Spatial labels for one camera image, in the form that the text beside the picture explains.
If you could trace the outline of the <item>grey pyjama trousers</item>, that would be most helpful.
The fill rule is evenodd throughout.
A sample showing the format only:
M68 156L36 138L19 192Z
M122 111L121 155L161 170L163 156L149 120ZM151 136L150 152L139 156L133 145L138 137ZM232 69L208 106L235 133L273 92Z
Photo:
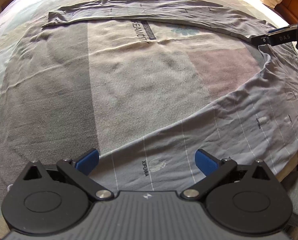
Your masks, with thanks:
M51 11L46 26L87 28L92 177L114 192L194 184L199 148L283 176L295 166L298 56L251 44L269 23L205 1L101 0Z

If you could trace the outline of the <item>orange wooden headboard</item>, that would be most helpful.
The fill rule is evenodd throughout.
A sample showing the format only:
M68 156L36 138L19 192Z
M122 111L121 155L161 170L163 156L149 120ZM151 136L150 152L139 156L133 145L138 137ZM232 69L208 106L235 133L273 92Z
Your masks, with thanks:
M298 0L282 0L274 10L289 24L298 23Z

